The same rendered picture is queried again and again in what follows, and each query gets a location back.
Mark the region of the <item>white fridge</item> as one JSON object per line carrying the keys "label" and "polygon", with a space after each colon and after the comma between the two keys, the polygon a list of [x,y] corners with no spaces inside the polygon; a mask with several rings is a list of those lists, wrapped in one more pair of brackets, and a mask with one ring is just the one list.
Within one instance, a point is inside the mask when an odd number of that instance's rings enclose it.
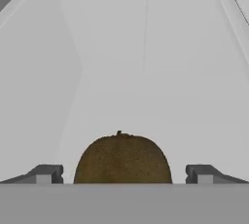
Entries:
{"label": "white fridge", "polygon": [[0,181],[118,131],[249,180],[249,0],[12,0],[0,10]]}

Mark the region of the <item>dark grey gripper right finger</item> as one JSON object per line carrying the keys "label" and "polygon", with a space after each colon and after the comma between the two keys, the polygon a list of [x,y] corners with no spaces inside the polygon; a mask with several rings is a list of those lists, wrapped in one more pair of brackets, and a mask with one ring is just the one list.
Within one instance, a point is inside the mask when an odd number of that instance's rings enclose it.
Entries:
{"label": "dark grey gripper right finger", "polygon": [[187,184],[240,184],[245,183],[230,175],[221,173],[211,165],[186,165]]}

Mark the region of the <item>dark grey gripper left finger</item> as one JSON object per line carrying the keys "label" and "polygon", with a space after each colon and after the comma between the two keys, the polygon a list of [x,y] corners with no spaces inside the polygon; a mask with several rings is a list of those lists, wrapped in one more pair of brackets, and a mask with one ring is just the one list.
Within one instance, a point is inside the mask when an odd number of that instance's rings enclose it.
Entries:
{"label": "dark grey gripper left finger", "polygon": [[26,174],[22,174],[0,184],[62,184],[63,165],[38,165]]}

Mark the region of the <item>brown kiwi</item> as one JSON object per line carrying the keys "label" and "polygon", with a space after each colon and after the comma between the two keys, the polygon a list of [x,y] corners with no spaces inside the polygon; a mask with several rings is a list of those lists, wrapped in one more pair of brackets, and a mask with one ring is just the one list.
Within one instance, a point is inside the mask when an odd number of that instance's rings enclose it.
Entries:
{"label": "brown kiwi", "polygon": [[74,183],[172,183],[165,155],[149,138],[117,131],[82,154]]}

